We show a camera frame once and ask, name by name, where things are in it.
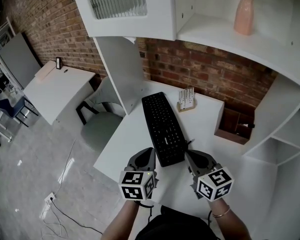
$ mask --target desk surface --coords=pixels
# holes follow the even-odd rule
[[[179,88],[152,81],[145,81],[144,84],[144,97],[158,92],[165,93],[185,139],[194,139],[189,149],[212,155],[218,163],[231,171],[235,182],[231,194],[225,200],[252,232],[270,206],[277,167],[243,157],[242,145],[214,135],[222,101],[196,93],[197,107],[178,113],[176,105]],[[140,100],[134,110],[124,117],[94,167],[118,182],[120,172],[130,157],[148,147],[153,147],[153,144]],[[208,202],[204,198],[196,198],[190,187],[192,176],[184,161],[161,167],[157,158],[156,171],[159,182],[152,194],[154,202],[186,214],[207,218],[210,211]]]
[[[23,92],[52,125],[70,100],[94,75],[93,72],[68,66],[63,66],[61,70],[54,68],[42,81],[32,79]]]

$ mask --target chair backrest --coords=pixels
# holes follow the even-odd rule
[[[94,106],[100,103],[115,103],[121,106],[120,100],[108,76],[102,80],[98,89],[84,101],[94,109]]]
[[[7,98],[0,100],[0,110],[9,117],[13,116],[14,109]]]

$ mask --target chair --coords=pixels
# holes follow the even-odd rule
[[[38,116],[37,113],[35,113],[34,111],[32,111],[30,108],[28,108],[26,106],[26,99],[25,97],[22,97],[16,104],[15,106],[11,106],[10,102],[7,98],[0,100],[0,110],[5,113],[8,117],[14,119],[18,119],[20,121],[20,123],[22,123],[23,125],[25,125],[26,127],[29,127],[28,125],[26,125],[23,121],[20,120],[20,118],[17,117],[17,115],[20,113],[21,115],[23,115],[25,118],[27,118],[22,112],[21,110],[23,108],[27,108],[30,112],[34,113],[36,116]]]
[[[105,77],[98,89],[76,108],[76,112],[84,125],[81,130],[81,136],[86,144],[96,151],[98,155],[101,154],[122,121],[122,117],[109,112],[107,103],[121,106],[110,79]],[[98,112],[96,110],[96,105],[98,104],[102,104],[107,112]],[[88,122],[82,114],[82,108],[86,108],[94,113]]]

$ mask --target gold bracelet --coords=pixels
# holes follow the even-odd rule
[[[231,209],[230,209],[230,206],[228,205],[228,210],[227,210],[225,213],[220,214],[220,215],[214,215],[214,214],[212,214],[212,216],[213,216],[214,218],[220,218],[220,217],[226,215],[230,210],[231,210]]]

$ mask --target electrical outlet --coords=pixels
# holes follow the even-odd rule
[[[54,193],[50,193],[45,199],[44,199],[44,201],[45,201],[45,203],[48,205],[48,206],[50,206],[50,204],[51,204],[51,199],[50,198],[52,198],[52,200],[55,200],[55,195],[54,195]]]

